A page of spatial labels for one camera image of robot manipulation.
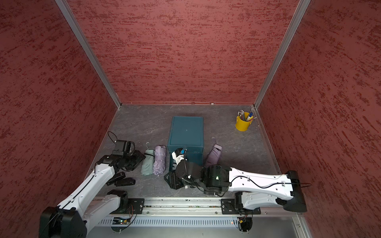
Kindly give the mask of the teal three-drawer cabinet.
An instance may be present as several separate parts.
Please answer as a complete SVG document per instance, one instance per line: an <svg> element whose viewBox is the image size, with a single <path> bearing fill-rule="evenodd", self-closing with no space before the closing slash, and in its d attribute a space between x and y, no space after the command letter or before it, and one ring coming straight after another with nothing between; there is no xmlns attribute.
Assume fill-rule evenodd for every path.
<svg viewBox="0 0 381 238"><path fill-rule="evenodd" d="M200 166L203 165L203 118L181 117L172 118L167 148L170 154L176 149L185 149L186 158Z"/></svg>

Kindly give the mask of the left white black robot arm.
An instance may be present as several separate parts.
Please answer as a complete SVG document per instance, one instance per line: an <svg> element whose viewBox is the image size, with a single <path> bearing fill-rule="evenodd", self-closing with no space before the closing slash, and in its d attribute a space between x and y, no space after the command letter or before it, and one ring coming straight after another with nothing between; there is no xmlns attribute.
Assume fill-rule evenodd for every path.
<svg viewBox="0 0 381 238"><path fill-rule="evenodd" d="M47 207L41 214L39 237L41 238L85 238L88 233L111 213L140 215L144 199L129 200L128 193L113 189L98 204L90 203L109 181L116 178L119 170L134 170L145 155L140 151L114 151L103 156L93 172L78 188L56 207Z"/></svg>

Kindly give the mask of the lilac umbrella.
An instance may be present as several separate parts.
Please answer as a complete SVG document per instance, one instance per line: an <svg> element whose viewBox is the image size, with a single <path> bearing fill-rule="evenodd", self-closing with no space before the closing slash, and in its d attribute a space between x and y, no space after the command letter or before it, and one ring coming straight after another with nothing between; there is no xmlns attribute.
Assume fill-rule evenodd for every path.
<svg viewBox="0 0 381 238"><path fill-rule="evenodd" d="M222 153L222 146L217 143L216 138L213 136L211 139L213 142L213 147L203 164L205 167L217 165Z"/></svg>
<svg viewBox="0 0 381 238"><path fill-rule="evenodd" d="M165 171L166 166L167 148L164 145L158 145L155 148L155 157L153 164L153 173L155 175L161 175Z"/></svg>

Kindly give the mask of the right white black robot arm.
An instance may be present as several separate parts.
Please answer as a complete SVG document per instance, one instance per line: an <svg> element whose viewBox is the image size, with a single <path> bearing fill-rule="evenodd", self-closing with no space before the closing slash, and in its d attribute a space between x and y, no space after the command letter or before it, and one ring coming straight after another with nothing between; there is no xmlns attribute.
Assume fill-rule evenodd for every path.
<svg viewBox="0 0 381 238"><path fill-rule="evenodd" d="M235 195L233 207L241 214L262 207L282 207L295 213L307 212L302 192L304 183L300 181L297 171L264 175L220 165L202 167L181 160L175 170L165 175L164 180L172 189L189 186L217 197L232 192Z"/></svg>

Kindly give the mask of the sage green umbrella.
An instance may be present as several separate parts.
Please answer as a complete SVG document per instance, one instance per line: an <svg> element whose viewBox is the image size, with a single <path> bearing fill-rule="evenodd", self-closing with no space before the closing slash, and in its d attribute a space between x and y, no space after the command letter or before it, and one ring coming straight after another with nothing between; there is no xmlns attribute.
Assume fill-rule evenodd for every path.
<svg viewBox="0 0 381 238"><path fill-rule="evenodd" d="M149 176L153 174L153 165L155 159L155 150L150 147L150 143L146 143L146 151L144 153L145 159L142 162L141 174Z"/></svg>

